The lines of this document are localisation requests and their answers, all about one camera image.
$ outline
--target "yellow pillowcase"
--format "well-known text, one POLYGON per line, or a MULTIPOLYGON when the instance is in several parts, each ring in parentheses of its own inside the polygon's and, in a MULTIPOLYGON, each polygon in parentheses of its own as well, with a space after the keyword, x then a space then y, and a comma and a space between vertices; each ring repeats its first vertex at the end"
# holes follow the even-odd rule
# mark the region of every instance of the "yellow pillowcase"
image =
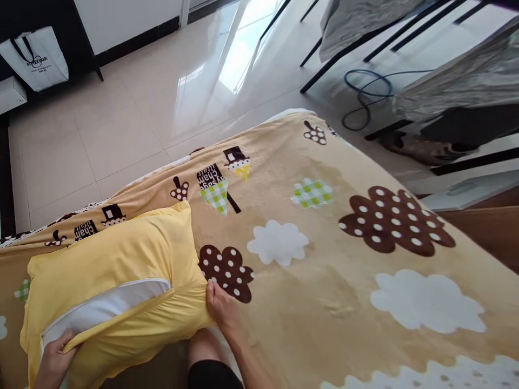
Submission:
POLYGON ((167 343, 211 324, 191 208, 181 202, 117 224, 70 247, 33 257, 20 336, 33 386, 45 344, 67 327, 83 343, 69 388, 98 388, 167 343))

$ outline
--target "blanket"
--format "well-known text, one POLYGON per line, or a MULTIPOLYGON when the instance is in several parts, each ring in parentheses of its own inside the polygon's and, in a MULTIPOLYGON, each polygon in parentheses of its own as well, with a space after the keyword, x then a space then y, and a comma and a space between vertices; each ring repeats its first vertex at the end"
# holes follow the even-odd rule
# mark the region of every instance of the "blanket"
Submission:
MULTIPOLYGON (((30 258, 183 200, 203 275, 240 301, 277 387, 519 387, 517 275, 299 112, 2 239, 2 389, 27 385, 19 333, 30 258)), ((182 358, 159 355, 150 379, 182 358)))

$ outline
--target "white cloud print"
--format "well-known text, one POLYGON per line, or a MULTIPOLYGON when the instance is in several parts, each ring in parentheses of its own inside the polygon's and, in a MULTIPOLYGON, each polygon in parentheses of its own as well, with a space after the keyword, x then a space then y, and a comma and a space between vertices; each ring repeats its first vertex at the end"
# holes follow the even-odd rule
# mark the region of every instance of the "white cloud print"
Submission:
POLYGON ((275 260, 281 266, 288 266, 292 258, 303 259, 304 247, 309 243, 295 224, 281 225, 275 220, 269 220, 265 227, 254 227, 254 237, 247 243, 247 249, 258 254, 261 262, 267 265, 275 260))
POLYGON ((376 280, 380 290, 371 294, 371 303, 391 313, 405 328, 415 330, 423 325, 440 333, 458 328, 475 332, 487 329, 479 317, 485 312, 483 307, 464 296, 446 276, 424 277, 412 270, 400 270, 394 276, 378 274, 376 280))
MULTIPOLYGON (((401 366, 396 377, 375 371, 369 382, 361 382, 349 375, 341 389, 517 389, 519 388, 519 363, 505 356, 496 356, 490 365, 459 356, 454 366, 443 366, 435 361, 427 363, 427 371, 418 373, 401 366)), ((321 389, 339 389, 328 382, 321 389)))

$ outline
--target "glossy floor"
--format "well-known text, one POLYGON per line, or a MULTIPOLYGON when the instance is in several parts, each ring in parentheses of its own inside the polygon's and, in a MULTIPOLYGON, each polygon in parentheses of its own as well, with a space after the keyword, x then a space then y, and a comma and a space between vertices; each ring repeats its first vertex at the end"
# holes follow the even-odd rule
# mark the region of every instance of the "glossy floor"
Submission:
MULTIPOLYGON (((340 124, 345 112, 358 107, 355 93, 342 81, 345 70, 367 67, 363 55, 397 27, 344 57, 306 95, 299 93, 321 67, 317 54, 299 67, 321 35, 325 1, 299 23, 311 2, 291 2, 258 42, 282 1, 237 1, 105 66, 104 82, 93 73, 66 93, 19 110, 9 129, 17 230, 38 228, 105 199, 196 148, 288 108, 317 112, 402 181, 413 174, 427 175, 414 161, 363 139, 396 120, 389 103, 374 108, 373 120, 362 133, 340 124)), ((467 23, 464 29, 480 27, 481 22, 467 23)), ((441 29, 441 23, 435 28, 441 29)), ((425 36, 398 55, 383 53, 371 68, 386 73, 430 68, 459 53, 457 47, 441 47, 438 59, 434 46, 441 44, 425 36), (421 39, 432 48, 424 50, 421 39)), ((361 122, 362 115, 353 116, 352 125, 361 122)))

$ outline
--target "gray cloth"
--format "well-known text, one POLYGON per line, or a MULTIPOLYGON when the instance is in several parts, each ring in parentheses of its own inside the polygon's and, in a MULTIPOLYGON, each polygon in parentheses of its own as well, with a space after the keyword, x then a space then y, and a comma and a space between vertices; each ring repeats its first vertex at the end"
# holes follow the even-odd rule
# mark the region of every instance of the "gray cloth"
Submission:
POLYGON ((420 122, 452 107, 519 103, 519 16, 485 41, 408 85, 394 112, 420 122))
POLYGON ((424 0, 330 0, 321 20, 321 61, 327 61, 364 34, 412 12, 424 0))

